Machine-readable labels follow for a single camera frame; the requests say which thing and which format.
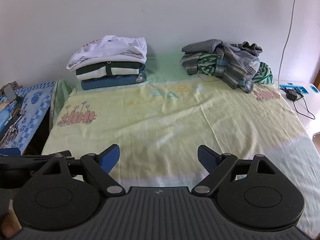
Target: white table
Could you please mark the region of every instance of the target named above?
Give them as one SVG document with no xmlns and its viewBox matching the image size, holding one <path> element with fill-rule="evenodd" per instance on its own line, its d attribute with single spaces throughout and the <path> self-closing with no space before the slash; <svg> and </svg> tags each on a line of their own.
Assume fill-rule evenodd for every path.
<svg viewBox="0 0 320 240">
<path fill-rule="evenodd" d="M 316 117 L 315 120 L 312 120 L 301 114 L 298 114 L 294 109 L 293 102 L 286 98 L 285 96 L 286 93 L 283 90 L 280 91 L 281 95 L 288 102 L 289 106 L 293 109 L 296 115 L 299 117 L 303 126 L 306 128 L 308 135 L 312 139 L 315 134 L 320 133 L 320 93 L 316 93 L 311 89 L 310 87 L 312 85 L 311 83 L 303 83 L 298 81 L 280 81 L 281 85 L 285 85 L 288 83 L 292 83 L 293 85 L 297 85 L 297 86 L 303 86 L 309 92 L 309 94 L 304 94 L 303 96 L 307 103 L 309 111 L 313 113 L 314 116 Z M 275 80 L 274 86 L 278 88 L 277 80 Z M 295 106 L 300 113 L 312 117 L 312 115 L 308 113 L 303 99 L 295 101 Z"/>
</svg>

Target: triangular cutout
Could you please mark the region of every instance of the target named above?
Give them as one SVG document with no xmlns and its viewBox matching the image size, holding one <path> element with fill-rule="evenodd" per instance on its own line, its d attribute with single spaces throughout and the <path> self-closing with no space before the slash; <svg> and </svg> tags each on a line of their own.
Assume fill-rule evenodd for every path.
<svg viewBox="0 0 320 240">
<path fill-rule="evenodd" d="M 51 174 L 60 174 L 61 169 L 60 169 L 60 162 L 53 162 L 47 170 L 43 173 L 43 175 L 51 175 Z"/>
<path fill-rule="evenodd" d="M 257 173 L 276 174 L 264 160 L 259 161 Z"/>
</svg>

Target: bunch of keys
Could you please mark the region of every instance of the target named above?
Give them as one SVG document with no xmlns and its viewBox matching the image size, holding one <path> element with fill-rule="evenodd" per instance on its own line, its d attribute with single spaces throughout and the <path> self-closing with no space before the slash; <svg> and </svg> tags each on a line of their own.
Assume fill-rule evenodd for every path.
<svg viewBox="0 0 320 240">
<path fill-rule="evenodd" d="M 9 129 L 7 130 L 7 132 L 4 134 L 4 137 L 2 138 L 0 145 L 2 144 L 2 142 L 10 142 L 10 141 L 14 141 L 14 139 L 16 138 L 16 136 L 19 133 L 19 129 L 17 127 L 17 123 L 21 120 L 22 115 L 23 115 L 23 109 L 17 109 L 12 117 L 14 117 L 14 115 L 20 111 L 20 116 L 19 118 L 14 122 L 14 124 L 10 125 Z"/>
</svg>

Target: blue mat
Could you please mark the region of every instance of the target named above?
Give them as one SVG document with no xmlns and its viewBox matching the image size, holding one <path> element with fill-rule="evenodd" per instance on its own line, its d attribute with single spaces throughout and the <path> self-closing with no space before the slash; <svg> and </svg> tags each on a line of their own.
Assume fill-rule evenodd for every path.
<svg viewBox="0 0 320 240">
<path fill-rule="evenodd" d="M 7 142 L 6 148 L 19 148 L 21 153 L 24 152 L 47 110 L 50 107 L 52 90 L 56 81 L 45 82 L 33 87 L 26 87 L 15 90 L 18 96 L 23 96 L 22 109 L 23 117 L 18 122 L 19 133 L 15 140 Z M 7 101 L 6 97 L 0 99 L 0 102 Z M 12 102 L 6 108 L 13 113 L 16 101 Z"/>
</svg>

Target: white cable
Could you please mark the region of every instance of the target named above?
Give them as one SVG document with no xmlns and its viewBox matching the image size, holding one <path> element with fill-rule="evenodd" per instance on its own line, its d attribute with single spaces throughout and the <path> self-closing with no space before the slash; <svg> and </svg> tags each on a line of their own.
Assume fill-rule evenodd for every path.
<svg viewBox="0 0 320 240">
<path fill-rule="evenodd" d="M 279 73 L 278 73 L 278 90 L 280 90 L 280 71 L 281 71 L 281 66 L 282 66 L 282 61 L 283 61 L 284 51 L 285 51 L 285 48 L 287 47 L 288 40 L 289 40 L 290 33 L 291 33 L 291 27 L 292 27 L 293 12 L 294 12 L 294 5 L 295 5 L 295 3 L 296 3 L 296 0 L 293 0 L 293 5 L 292 5 L 292 14 L 291 14 L 291 22 L 290 22 L 289 33 L 288 33 L 288 37 L 287 37 L 287 40 L 286 40 L 286 42 L 285 42 L 285 45 L 284 45 L 284 47 L 283 47 L 282 57 L 281 57 L 280 66 L 279 66 Z"/>
</svg>

